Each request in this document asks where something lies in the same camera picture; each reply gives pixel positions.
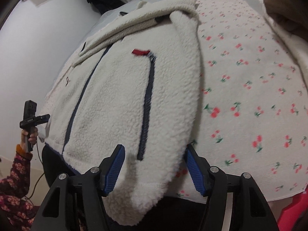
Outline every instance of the bed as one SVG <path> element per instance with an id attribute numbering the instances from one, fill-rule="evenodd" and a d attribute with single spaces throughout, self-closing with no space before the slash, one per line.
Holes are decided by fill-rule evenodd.
<path id="1" fill-rule="evenodd" d="M 87 38 L 110 24 L 120 11 L 134 10 L 139 1 L 105 13 L 78 51 Z M 274 23 L 268 21 L 273 32 L 260 15 L 259 0 L 197 0 L 197 4 L 203 65 L 198 112 L 189 142 L 200 156 L 226 173 L 251 173 L 268 201 L 303 192 L 307 186 L 308 97 L 290 47 L 294 42 L 284 39 L 285 46 L 274 34 L 283 37 Z M 57 93 L 69 83 L 71 62 L 66 62 L 47 95 L 42 114 L 52 111 Z M 305 61 L 299 64 L 303 70 Z M 48 133 L 41 131 L 41 138 L 47 137 Z M 279 160 L 273 160 L 277 154 Z M 197 202 L 191 205 L 196 209 L 202 208 L 198 203 L 205 203 L 184 163 L 165 196 Z"/>

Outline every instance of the front zipper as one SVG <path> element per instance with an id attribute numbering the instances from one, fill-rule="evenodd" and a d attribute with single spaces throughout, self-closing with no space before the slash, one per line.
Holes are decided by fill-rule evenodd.
<path id="1" fill-rule="evenodd" d="M 68 122 L 68 126 L 67 126 L 66 133 L 65 133 L 64 145 L 63 145 L 63 149 L 62 149 L 61 155 L 63 155 L 64 147 L 65 147 L 65 145 L 68 143 L 68 141 L 70 140 L 70 133 L 71 133 L 71 131 L 72 131 L 73 121 L 74 121 L 74 118 L 75 118 L 75 116 L 76 116 L 76 112 L 77 112 L 77 110 L 78 110 L 78 107 L 79 107 L 79 104 L 80 104 L 80 102 L 81 102 L 81 99 L 82 99 L 82 97 L 83 97 L 83 95 L 84 95 L 84 92 L 86 91 L 86 88 L 87 88 L 87 86 L 88 86 L 88 84 L 89 84 L 89 82 L 90 82 L 90 80 L 91 80 L 91 77 L 92 77 L 92 75 L 93 75 L 93 73 L 94 73 L 96 67 L 97 67 L 98 64 L 100 63 L 100 61 L 101 61 L 101 59 L 103 58 L 103 56 L 107 54 L 107 52 L 109 51 L 109 49 L 111 48 L 111 46 L 112 46 L 112 44 L 109 45 L 109 46 L 105 49 L 105 51 L 104 51 L 104 53 L 102 54 L 101 58 L 99 59 L 99 61 L 98 61 L 97 64 L 95 65 L 95 67 L 94 67 L 94 69 L 92 70 L 91 74 L 89 75 L 89 77 L 88 77 L 86 83 L 84 84 L 84 88 L 83 88 L 82 91 L 81 91 L 79 100 L 78 100 L 78 102 L 77 102 L 77 104 L 76 104 L 76 106 L 75 106 L 75 108 L 74 108 L 74 111 L 73 111 L 71 117 L 70 117 L 70 121 Z"/>
<path id="2" fill-rule="evenodd" d="M 141 128 L 141 135 L 140 135 L 140 142 L 139 142 L 139 150 L 137 154 L 137 159 L 140 161 L 143 160 L 146 143 L 147 143 L 147 134 L 148 134 L 149 122 L 150 122 L 152 90 L 153 90 L 154 73 L 155 73 L 155 60 L 156 60 L 155 55 L 151 52 L 149 52 L 147 56 L 150 58 L 150 72 L 149 72 L 147 89 L 144 95 L 143 120 L 142 120 L 142 128 Z"/>

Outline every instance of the human hand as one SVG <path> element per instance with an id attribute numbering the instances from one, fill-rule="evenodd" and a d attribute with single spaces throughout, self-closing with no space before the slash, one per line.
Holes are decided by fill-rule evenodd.
<path id="1" fill-rule="evenodd" d="M 20 141 L 20 146 L 21 148 L 26 151 L 26 136 L 28 135 L 28 131 L 23 129 L 21 130 L 21 141 Z M 30 138 L 28 139 L 28 141 L 32 144 L 35 145 L 36 144 L 36 140 L 37 140 L 37 136 L 38 136 L 38 129 L 34 128 L 34 133 L 32 133 L 30 135 Z"/>

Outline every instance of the silver bolt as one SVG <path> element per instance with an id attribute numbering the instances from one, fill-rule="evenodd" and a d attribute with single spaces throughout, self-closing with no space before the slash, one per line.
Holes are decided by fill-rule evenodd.
<path id="1" fill-rule="evenodd" d="M 60 179 L 60 180 L 63 180 L 63 179 L 65 179 L 65 178 L 66 178 L 66 174 L 60 174 L 60 175 L 59 175 L 59 179 Z"/>
<path id="2" fill-rule="evenodd" d="M 210 171 L 212 171 L 213 173 L 217 173 L 219 171 L 219 168 L 217 167 L 211 167 Z"/>
<path id="3" fill-rule="evenodd" d="M 244 173 L 243 176 L 246 179 L 250 179 L 251 178 L 251 174 L 249 174 L 249 173 Z"/>
<path id="4" fill-rule="evenodd" d="M 96 173 L 96 172 L 98 172 L 100 169 L 98 168 L 98 167 L 93 167 L 93 168 L 91 168 L 91 173 Z"/>

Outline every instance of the orange cuff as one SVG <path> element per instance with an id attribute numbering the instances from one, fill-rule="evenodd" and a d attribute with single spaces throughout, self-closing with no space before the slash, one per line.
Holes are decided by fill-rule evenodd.
<path id="1" fill-rule="evenodd" d="M 27 160 L 31 160 L 33 154 L 31 153 L 26 153 L 19 144 L 17 144 L 16 146 L 16 153 L 19 154 L 20 156 L 22 156 L 23 158 L 27 159 Z"/>

